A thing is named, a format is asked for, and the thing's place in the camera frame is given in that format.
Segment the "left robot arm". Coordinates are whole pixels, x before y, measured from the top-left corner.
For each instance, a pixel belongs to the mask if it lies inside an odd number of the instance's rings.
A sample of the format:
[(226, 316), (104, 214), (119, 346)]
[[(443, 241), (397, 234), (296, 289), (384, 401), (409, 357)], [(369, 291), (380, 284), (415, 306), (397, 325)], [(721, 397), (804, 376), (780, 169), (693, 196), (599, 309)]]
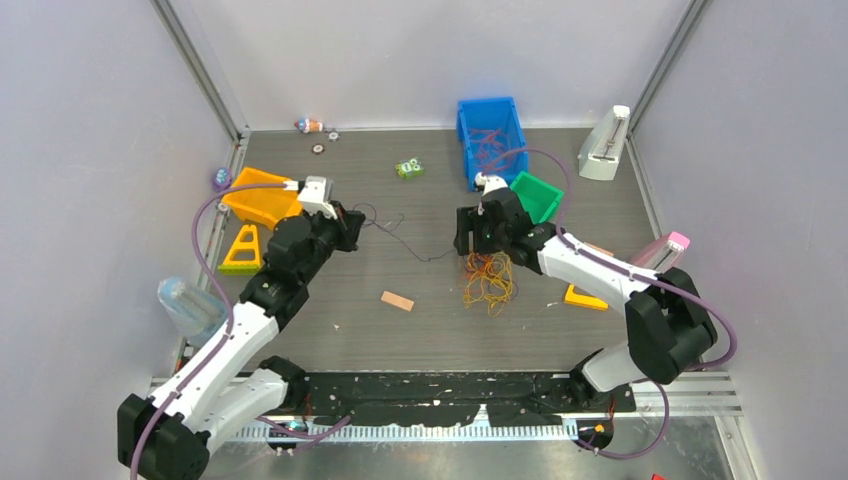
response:
[(227, 320), (165, 384), (119, 406), (118, 460), (133, 479), (198, 479), (214, 452), (256, 417), (298, 412), (307, 402), (305, 371), (271, 356), (242, 384), (231, 380), (274, 339), (309, 298), (308, 285), (336, 251), (357, 250), (364, 213), (332, 202), (335, 216), (302, 213), (279, 221), (261, 269)]

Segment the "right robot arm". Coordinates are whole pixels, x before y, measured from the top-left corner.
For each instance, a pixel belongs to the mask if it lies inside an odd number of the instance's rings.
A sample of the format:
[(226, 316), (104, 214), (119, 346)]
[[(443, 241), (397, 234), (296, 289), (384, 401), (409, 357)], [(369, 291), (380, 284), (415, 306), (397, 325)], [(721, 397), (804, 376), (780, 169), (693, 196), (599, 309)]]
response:
[(668, 385), (717, 341), (716, 328), (692, 278), (634, 266), (578, 240), (551, 222), (535, 223), (508, 187), (487, 191), (456, 211), (454, 247), (506, 254), (516, 266), (581, 288), (620, 313), (624, 343), (600, 349), (569, 373), (574, 403), (596, 410), (611, 391), (639, 380)]

